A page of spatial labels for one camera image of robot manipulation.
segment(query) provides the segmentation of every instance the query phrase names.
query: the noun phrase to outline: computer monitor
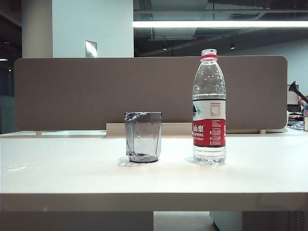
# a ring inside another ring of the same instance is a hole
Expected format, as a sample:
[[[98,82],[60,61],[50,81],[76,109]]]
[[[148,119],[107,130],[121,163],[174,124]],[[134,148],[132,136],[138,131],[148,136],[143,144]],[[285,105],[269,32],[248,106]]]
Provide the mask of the computer monitor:
[[[289,91],[290,85],[287,85],[287,92],[288,92],[288,103],[287,104],[298,104],[298,95],[293,92]]]

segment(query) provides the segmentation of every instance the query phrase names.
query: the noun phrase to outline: floor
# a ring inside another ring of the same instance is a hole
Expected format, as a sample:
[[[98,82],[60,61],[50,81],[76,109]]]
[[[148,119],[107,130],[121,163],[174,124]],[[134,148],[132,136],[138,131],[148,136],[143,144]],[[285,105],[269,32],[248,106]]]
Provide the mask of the floor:
[[[154,212],[154,231],[217,231],[209,212]]]

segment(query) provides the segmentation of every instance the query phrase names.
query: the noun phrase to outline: clear glass cup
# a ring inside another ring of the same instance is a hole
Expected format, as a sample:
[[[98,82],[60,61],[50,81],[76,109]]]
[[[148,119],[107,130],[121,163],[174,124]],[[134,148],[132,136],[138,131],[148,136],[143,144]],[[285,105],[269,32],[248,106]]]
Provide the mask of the clear glass cup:
[[[125,112],[126,155],[131,162],[155,162],[161,150],[162,113]]]

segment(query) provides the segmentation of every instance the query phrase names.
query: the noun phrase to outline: desk leg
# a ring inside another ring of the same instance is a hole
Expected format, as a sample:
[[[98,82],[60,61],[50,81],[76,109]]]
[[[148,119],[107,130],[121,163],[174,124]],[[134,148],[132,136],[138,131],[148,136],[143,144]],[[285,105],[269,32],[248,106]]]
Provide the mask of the desk leg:
[[[153,230],[153,212],[2,212],[2,231]]]

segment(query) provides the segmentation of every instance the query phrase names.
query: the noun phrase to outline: water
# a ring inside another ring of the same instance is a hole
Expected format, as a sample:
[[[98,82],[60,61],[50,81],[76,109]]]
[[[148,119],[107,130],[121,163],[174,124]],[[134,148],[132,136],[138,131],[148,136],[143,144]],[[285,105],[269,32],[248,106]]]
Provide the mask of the water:
[[[225,94],[195,94],[193,100],[226,99]],[[193,158],[199,165],[218,166],[223,165],[226,159],[226,146],[224,147],[200,147],[193,146]]]

